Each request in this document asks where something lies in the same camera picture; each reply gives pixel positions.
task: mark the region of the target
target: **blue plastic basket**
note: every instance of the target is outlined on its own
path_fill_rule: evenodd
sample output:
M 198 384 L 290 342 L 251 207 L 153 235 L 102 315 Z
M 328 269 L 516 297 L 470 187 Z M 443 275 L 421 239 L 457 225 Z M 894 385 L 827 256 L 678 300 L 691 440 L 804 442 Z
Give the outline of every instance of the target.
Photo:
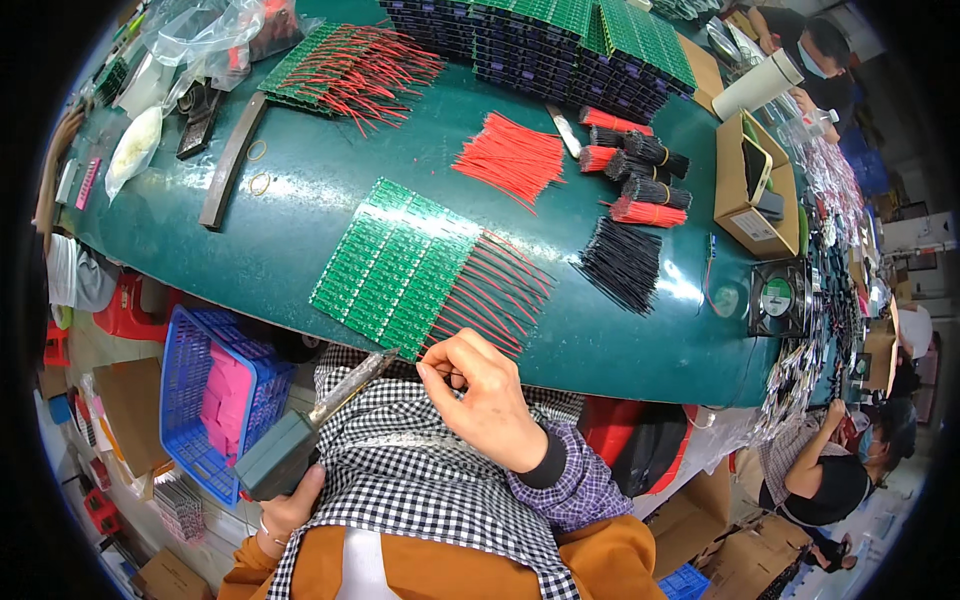
M 697 569 L 685 564 L 661 579 L 658 584 L 669 600 L 700 600 L 700 596 L 710 587 L 710 580 Z
M 216 340 L 251 373 L 250 397 L 244 412 L 237 457 L 256 444 L 283 411 L 295 367 L 280 361 L 273 347 L 249 339 L 237 329 L 228 310 L 174 307 L 170 317 L 163 373 L 160 378 L 160 443 L 167 454 L 224 505 L 236 506 L 239 482 L 227 459 L 207 441 L 200 421 L 204 388 Z

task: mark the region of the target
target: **workbench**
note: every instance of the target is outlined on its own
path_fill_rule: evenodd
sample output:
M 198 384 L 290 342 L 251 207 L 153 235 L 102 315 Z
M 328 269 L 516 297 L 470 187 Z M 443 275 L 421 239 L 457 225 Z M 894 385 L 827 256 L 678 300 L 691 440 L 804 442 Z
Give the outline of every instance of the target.
M 386 17 L 374 0 L 300 0 L 298 12 L 329 21 L 374 24 Z M 602 174 L 581 174 L 567 156 L 566 184 L 552 184 L 537 199 L 537 217 L 504 194 L 449 167 L 468 137 L 497 110 L 526 127 L 554 132 L 543 103 L 474 79 L 468 65 L 450 63 L 413 103 L 399 129 L 383 126 L 364 138 L 350 120 L 328 120 L 282 106 L 267 109 L 253 139 L 264 156 L 245 161 L 217 232 L 198 224 L 206 188 L 227 138 L 257 84 L 281 55 L 255 63 L 227 96 L 209 148 L 175 158 L 185 117 L 163 123 L 150 168 L 128 181 L 112 203 L 104 174 L 130 119 L 119 108 L 96 108 L 70 156 L 103 159 L 86 209 L 73 199 L 78 171 L 60 224 L 106 256 L 189 294 L 257 319 L 349 346 L 376 344 L 335 322 L 307 299 L 354 209 L 378 177 L 386 177 L 507 238 L 557 287 L 540 325 L 518 360 L 529 385 L 600 396 L 714 406 L 758 406 L 780 344 L 746 336 L 750 266 L 756 260 L 713 223 L 715 135 L 718 121 L 692 101 L 672 97 L 651 124 L 665 145 L 689 156 L 676 185 L 693 194 L 685 225 L 647 228 L 661 235 L 660 282 L 654 312 L 641 317 L 617 307 L 569 261 L 586 246 L 596 220 L 608 214 L 618 185 Z M 564 112 L 574 131 L 576 110 Z M 266 173 L 267 191 L 254 196 L 251 179 Z M 256 182 L 258 190 L 264 178 Z M 717 236 L 710 274 L 739 300 L 728 318 L 703 300 L 708 234 Z

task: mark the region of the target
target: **rubber band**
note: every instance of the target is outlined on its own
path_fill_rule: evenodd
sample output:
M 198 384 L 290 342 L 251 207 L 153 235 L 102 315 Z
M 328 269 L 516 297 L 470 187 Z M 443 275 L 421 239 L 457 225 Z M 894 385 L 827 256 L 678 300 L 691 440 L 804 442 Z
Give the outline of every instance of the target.
M 250 150 L 252 150 L 253 146 L 256 146 L 257 144 L 263 144 L 263 152 L 261 152 L 256 156 L 256 158 L 254 158 L 253 156 L 250 156 Z M 267 154 L 267 142 L 263 141 L 262 139 L 258 139 L 255 142 L 253 142 L 253 144 L 251 144 L 250 146 L 247 146 L 247 160 L 251 160 L 251 161 L 259 160 L 265 154 Z
M 258 180 L 261 175 L 267 177 L 267 184 L 263 186 L 263 189 L 254 192 L 254 191 L 253 191 L 253 182 L 256 181 L 256 180 Z M 270 187 L 270 176 L 267 175 L 267 173 L 266 173 L 265 171 L 261 171 L 260 173 L 257 173 L 257 174 L 254 175 L 254 176 L 251 178 L 251 180 L 250 180 L 250 193 L 253 194 L 254 196 L 263 196 L 263 193 L 267 191 L 267 188 L 268 188 L 268 187 Z

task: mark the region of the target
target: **hand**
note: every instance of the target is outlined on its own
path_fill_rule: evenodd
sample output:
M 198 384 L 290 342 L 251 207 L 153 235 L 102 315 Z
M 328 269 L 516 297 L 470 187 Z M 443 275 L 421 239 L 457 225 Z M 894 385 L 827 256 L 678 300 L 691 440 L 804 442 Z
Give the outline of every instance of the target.
M 847 405 L 840 398 L 834 398 L 827 409 L 827 418 L 824 420 L 824 428 L 832 431 L 840 424 L 840 421 L 847 415 Z
M 536 468 L 546 455 L 546 432 L 530 416 L 516 364 L 476 331 L 465 328 L 430 347 L 417 363 L 423 387 L 444 423 L 484 455 L 517 473 Z M 469 385 L 463 401 L 450 383 Z
M 777 44 L 774 43 L 774 37 L 772 34 L 767 33 L 760 36 L 760 50 L 767 53 L 767 56 L 777 52 Z
M 800 112 L 803 114 L 817 109 L 817 105 L 813 104 L 813 100 L 810 99 L 810 94 L 806 93 L 806 90 L 802 87 L 792 87 L 790 95 L 797 101 L 797 106 L 800 107 Z
M 313 503 L 324 488 L 326 471 L 320 465 L 309 468 L 294 490 L 293 495 L 279 495 L 273 500 L 260 502 L 263 509 L 263 525 L 270 537 L 278 540 L 290 538 L 290 534 L 306 524 L 313 515 Z

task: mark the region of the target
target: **white cylinder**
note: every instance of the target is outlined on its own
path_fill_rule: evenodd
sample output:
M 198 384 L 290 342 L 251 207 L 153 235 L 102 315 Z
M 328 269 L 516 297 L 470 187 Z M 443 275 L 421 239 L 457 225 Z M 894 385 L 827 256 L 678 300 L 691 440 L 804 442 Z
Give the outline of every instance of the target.
M 726 121 L 742 108 L 753 112 L 804 80 L 780 48 L 713 99 L 713 110 Z

